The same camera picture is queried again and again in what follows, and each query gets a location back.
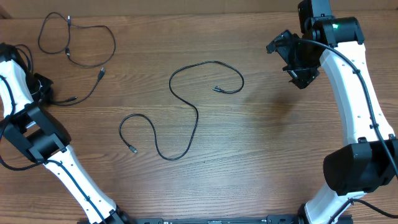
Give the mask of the black cable dark plugs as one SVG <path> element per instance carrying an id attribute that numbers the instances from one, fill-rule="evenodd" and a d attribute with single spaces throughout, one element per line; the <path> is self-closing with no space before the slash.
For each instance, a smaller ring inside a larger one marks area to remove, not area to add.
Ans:
<path id="1" fill-rule="evenodd" d="M 96 82 L 95 82 L 95 84 L 93 85 L 92 89 L 91 89 L 90 92 L 89 92 L 86 96 L 84 96 L 82 99 L 79 99 L 79 98 L 77 98 L 76 96 L 73 96 L 73 97 L 70 97 L 70 98 L 68 98 L 68 99 L 66 99 L 66 100 L 61 100 L 61 101 L 56 101 L 56 100 L 54 100 L 54 99 L 51 99 L 51 100 L 50 100 L 50 103 L 51 103 L 52 105 L 64 106 L 64 107 L 66 107 L 66 106 L 77 105 L 77 104 L 79 104 L 79 103 L 84 102 L 84 101 L 87 100 L 87 99 L 91 96 L 91 94 L 95 91 L 96 87 L 98 86 L 98 84 L 99 84 L 99 82 L 101 81 L 101 79 L 104 77 L 105 73 L 106 73 L 106 70 L 105 70 L 105 68 L 103 67 L 103 68 L 99 71 L 98 76 L 97 76 L 97 79 L 96 79 Z"/>

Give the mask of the black USB cable removed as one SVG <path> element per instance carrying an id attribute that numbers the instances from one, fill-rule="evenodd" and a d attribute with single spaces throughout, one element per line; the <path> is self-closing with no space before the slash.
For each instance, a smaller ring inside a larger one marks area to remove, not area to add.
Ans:
<path id="1" fill-rule="evenodd" d="M 56 15 L 56 16 L 60 17 L 61 19 L 63 19 L 67 23 L 68 39 L 67 39 L 67 43 L 65 44 L 63 49 L 55 51 L 55 52 L 49 52 L 49 51 L 45 50 L 41 46 L 41 38 L 42 38 L 42 34 L 44 32 L 44 28 L 45 28 L 46 23 L 51 19 L 51 16 L 53 16 L 53 15 Z M 78 63 L 77 61 L 73 60 L 71 58 L 71 52 L 70 52 L 70 48 L 69 48 L 70 41 L 71 41 L 71 27 L 76 27 L 78 29 L 94 29 L 94 28 L 95 29 L 96 28 L 106 29 L 107 32 L 110 34 L 110 36 L 112 38 L 112 41 L 113 41 L 113 51 L 112 51 L 111 55 L 105 61 L 97 63 L 97 64 L 92 64 L 92 65 Z M 70 16 L 64 17 L 59 12 L 50 12 L 50 13 L 48 13 L 46 15 L 46 17 L 43 20 L 42 26 L 40 28 L 40 32 L 39 32 L 39 35 L 38 35 L 38 38 L 37 38 L 37 45 L 38 45 L 38 48 L 40 49 L 40 51 L 42 51 L 43 53 L 48 54 L 48 55 L 55 55 L 55 54 L 60 54 L 62 52 L 65 52 L 65 55 L 67 56 L 67 59 L 71 63 L 73 63 L 75 65 L 78 65 L 80 67 L 83 67 L 83 68 L 95 68 L 95 67 L 102 66 L 102 65 L 106 64 L 107 62 L 109 62 L 114 57 L 114 54 L 116 52 L 116 39 L 115 39 L 115 36 L 114 36 L 113 32 L 111 31 L 111 29 L 108 26 L 106 26 L 106 25 L 78 26 L 78 25 L 75 25 L 75 24 L 72 23 L 72 20 L 71 20 Z"/>

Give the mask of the black cable silver plugs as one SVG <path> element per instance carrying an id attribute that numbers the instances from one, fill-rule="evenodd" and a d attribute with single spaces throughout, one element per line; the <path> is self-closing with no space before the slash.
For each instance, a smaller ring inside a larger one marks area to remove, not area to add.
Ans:
<path id="1" fill-rule="evenodd" d="M 191 136 L 190 136 L 190 139 L 189 139 L 189 142 L 188 142 L 188 145 L 187 145 L 186 150 L 184 150 L 184 152 L 183 152 L 181 155 L 177 156 L 177 157 L 166 157 L 166 156 L 164 156 L 164 155 L 161 153 L 160 149 L 159 149 L 159 145 L 158 145 L 158 142 L 157 142 L 157 133 L 156 133 L 155 126 L 154 126 L 153 122 L 152 122 L 146 115 L 144 115 L 144 114 L 133 113 L 133 114 L 129 114 L 129 115 L 127 115 L 125 118 L 123 118 L 123 119 L 121 120 L 121 122 L 120 122 L 120 124 L 119 124 L 119 128 L 118 128 L 118 134 L 119 134 L 120 139 L 121 139 L 122 142 L 128 147 L 128 149 L 129 149 L 131 152 L 133 152 L 133 153 L 135 153 L 135 154 L 138 153 L 137 149 L 136 149 L 132 144 L 128 143 L 128 141 L 123 137 L 122 128 L 123 128 L 124 123 L 125 123 L 128 119 L 130 119 L 130 118 L 135 118 L 135 117 L 140 117 L 140 118 L 144 118 L 144 119 L 150 124 L 150 126 L 151 126 L 151 128 L 152 128 L 152 131 L 153 131 L 153 134 L 154 134 L 155 149 L 156 149 L 158 155 L 159 155 L 163 160 L 166 160 L 166 161 L 177 161 L 177 160 L 183 158 L 183 157 L 187 154 L 187 152 L 189 151 L 189 149 L 190 149 L 190 147 L 191 147 L 191 145 L 192 145 L 193 138 L 194 138 L 195 133 L 196 133 L 196 130 L 197 130 L 198 120 L 199 120 L 199 112 L 198 112 L 198 109 L 197 109 L 197 107 L 196 107 L 195 105 L 193 105 L 193 104 L 191 104 L 190 102 L 184 100 L 183 98 L 181 98 L 180 96 L 178 96 L 178 95 L 173 91 L 173 89 L 172 89 L 172 80 L 173 80 L 173 78 L 176 76 L 176 74 L 178 74 L 178 73 L 180 73 L 180 72 L 182 72 L 182 71 L 188 70 L 189 68 L 198 67 L 198 66 L 201 66 L 201 65 L 206 65 L 206 64 L 211 64 L 211 63 L 220 65 L 220 66 L 222 66 L 222 67 L 226 67 L 226 68 L 228 68 L 228 69 L 231 69 L 231 70 L 234 71 L 234 72 L 240 77 L 240 79 L 241 79 L 241 86 L 240 86 L 238 89 L 236 89 L 236 90 L 224 90 L 224 89 L 220 88 L 219 86 L 215 86 L 214 88 L 212 88 L 213 91 L 215 91 L 215 92 L 217 92 L 217 93 L 232 95 L 232 94 L 239 93 L 239 92 L 244 88 L 245 80 L 244 80 L 243 74 L 242 74 L 239 70 L 237 70 L 236 68 L 234 68 L 233 66 L 231 66 L 231 65 L 229 65 L 229 64 L 227 64 L 227 63 L 224 63 L 224 62 L 217 61 L 217 60 L 208 60 L 208 61 L 204 61 L 204 62 L 200 62 L 200 63 L 194 63 L 194 64 L 192 64 L 192 65 L 187 65 L 187 66 L 184 66 L 184 67 L 182 67 L 182 68 L 177 69 L 176 71 L 174 71 L 174 72 L 171 74 L 171 76 L 170 76 L 170 78 L 169 78 L 169 90 L 170 90 L 171 94 L 173 94 L 173 96 L 176 97 L 176 99 L 178 99 L 179 101 L 181 101 L 181 102 L 185 103 L 186 105 L 188 105 L 189 107 L 191 107 L 191 108 L 194 110 L 194 112 L 195 112 L 195 124 L 194 124 L 193 130 L 192 130 L 192 134 L 191 134 Z"/>

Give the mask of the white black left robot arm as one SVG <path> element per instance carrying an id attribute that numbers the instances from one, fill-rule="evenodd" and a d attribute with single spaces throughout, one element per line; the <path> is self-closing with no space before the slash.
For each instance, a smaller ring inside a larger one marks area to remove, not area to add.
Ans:
<path id="1" fill-rule="evenodd" d="M 133 223 L 84 170 L 69 133 L 42 107 L 51 100 L 52 83 L 34 72 L 30 52 L 1 44 L 1 136 L 31 161 L 31 167 L 43 165 L 56 175 L 85 211 L 88 223 Z"/>

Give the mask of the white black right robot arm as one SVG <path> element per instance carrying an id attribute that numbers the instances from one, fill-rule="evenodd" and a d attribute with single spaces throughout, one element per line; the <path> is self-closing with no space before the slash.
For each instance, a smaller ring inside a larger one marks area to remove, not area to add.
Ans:
<path id="1" fill-rule="evenodd" d="M 343 147 L 324 159 L 325 184 L 314 198 L 295 215 L 269 215 L 266 221 L 352 223 L 346 209 L 397 177 L 397 136 L 378 103 L 358 20 L 336 18 L 328 1 L 302 1 L 298 16 L 301 32 L 284 31 L 267 51 L 281 56 L 300 89 L 326 73 L 340 113 Z"/>

